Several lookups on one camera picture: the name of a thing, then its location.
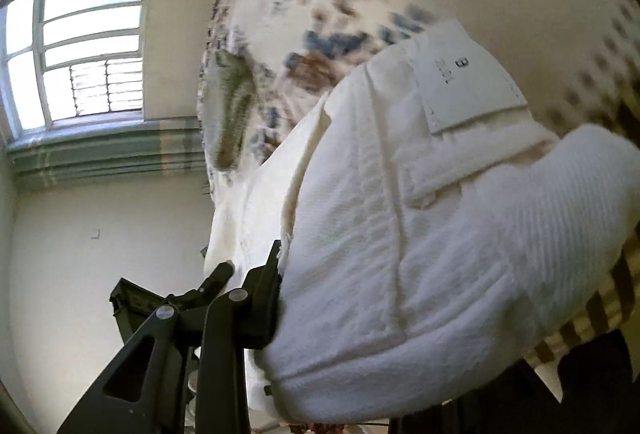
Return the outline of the white pants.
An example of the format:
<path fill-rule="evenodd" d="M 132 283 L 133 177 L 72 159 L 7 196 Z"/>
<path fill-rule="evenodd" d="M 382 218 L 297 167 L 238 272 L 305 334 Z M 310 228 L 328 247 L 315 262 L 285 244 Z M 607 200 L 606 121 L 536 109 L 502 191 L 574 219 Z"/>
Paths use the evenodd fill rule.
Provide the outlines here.
<path fill-rule="evenodd" d="M 355 68 L 218 195 L 205 266 L 243 278 L 281 243 L 248 403 L 345 423 L 494 380 L 585 306 L 638 221 L 638 148 L 548 131 L 450 20 Z"/>

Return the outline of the floral bed sheet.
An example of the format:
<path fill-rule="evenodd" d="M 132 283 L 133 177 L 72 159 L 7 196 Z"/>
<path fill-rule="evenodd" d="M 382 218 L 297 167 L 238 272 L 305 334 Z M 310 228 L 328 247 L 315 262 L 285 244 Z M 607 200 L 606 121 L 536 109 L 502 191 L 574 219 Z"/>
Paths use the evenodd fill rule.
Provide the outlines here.
<path fill-rule="evenodd" d="M 215 0 L 198 119 L 215 201 L 352 68 L 454 14 L 552 131 L 639 136 L 639 0 Z"/>

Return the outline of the window with white frame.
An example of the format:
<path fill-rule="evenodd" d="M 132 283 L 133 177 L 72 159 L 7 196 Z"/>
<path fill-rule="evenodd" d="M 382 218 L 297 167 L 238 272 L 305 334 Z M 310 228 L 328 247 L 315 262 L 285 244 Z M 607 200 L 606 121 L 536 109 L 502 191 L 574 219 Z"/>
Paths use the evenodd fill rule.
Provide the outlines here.
<path fill-rule="evenodd" d="M 145 0 L 12 0 L 1 9 L 1 131 L 8 141 L 139 115 Z"/>

